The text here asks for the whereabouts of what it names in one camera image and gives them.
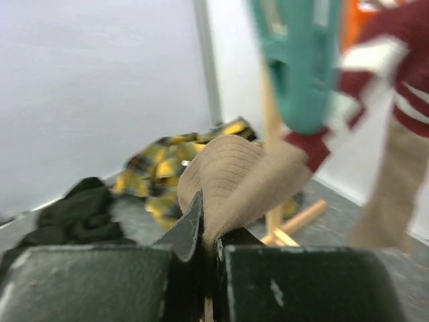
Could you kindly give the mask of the white oval clip hanger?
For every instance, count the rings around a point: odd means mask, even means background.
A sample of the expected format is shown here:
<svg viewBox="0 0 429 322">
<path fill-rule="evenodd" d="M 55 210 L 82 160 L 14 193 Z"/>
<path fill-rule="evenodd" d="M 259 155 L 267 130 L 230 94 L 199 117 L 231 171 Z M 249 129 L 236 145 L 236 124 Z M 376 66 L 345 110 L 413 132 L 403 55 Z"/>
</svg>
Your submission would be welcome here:
<svg viewBox="0 0 429 322">
<path fill-rule="evenodd" d="M 371 17 L 362 1 L 250 1 L 278 110 L 292 131 L 320 131 L 336 89 L 336 60 Z"/>
</svg>

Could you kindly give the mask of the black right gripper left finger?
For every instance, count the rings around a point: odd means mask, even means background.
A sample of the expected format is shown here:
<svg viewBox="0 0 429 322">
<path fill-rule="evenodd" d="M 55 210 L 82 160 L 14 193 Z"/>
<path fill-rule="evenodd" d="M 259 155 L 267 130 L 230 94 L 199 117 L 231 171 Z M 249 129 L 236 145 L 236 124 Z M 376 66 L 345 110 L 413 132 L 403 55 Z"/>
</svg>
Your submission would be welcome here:
<svg viewBox="0 0 429 322">
<path fill-rule="evenodd" d="M 25 251 L 1 288 L 2 321 L 198 321 L 202 194 L 150 246 Z"/>
</svg>

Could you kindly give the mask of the beige maroon white-striped sock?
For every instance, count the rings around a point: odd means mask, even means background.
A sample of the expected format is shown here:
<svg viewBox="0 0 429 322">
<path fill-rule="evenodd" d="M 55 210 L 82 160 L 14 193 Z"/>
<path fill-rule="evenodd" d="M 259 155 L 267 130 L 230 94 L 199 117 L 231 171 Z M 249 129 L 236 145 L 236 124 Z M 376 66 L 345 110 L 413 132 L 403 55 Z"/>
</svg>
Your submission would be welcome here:
<svg viewBox="0 0 429 322">
<path fill-rule="evenodd" d="M 204 242 L 213 245 L 302 189 L 366 113 L 367 103 L 340 89 L 327 127 L 316 136 L 289 133 L 272 152 L 233 135 L 211 141 L 180 177 L 181 210 L 188 210 L 193 194 L 202 191 Z"/>
<path fill-rule="evenodd" d="M 428 2 L 378 13 L 341 63 L 341 89 L 365 105 L 375 87 L 393 88 L 378 177 L 349 245 L 404 248 L 428 168 Z"/>
</svg>

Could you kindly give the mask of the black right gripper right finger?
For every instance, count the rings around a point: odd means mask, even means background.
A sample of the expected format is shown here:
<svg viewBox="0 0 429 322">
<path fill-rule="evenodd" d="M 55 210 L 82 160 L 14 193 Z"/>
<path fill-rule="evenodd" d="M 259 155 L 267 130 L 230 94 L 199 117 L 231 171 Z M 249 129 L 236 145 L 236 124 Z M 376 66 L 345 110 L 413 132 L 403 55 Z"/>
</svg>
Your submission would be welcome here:
<svg viewBox="0 0 429 322">
<path fill-rule="evenodd" d="M 217 321 L 405 321 L 371 251 L 268 247 L 246 229 L 217 242 Z"/>
</svg>

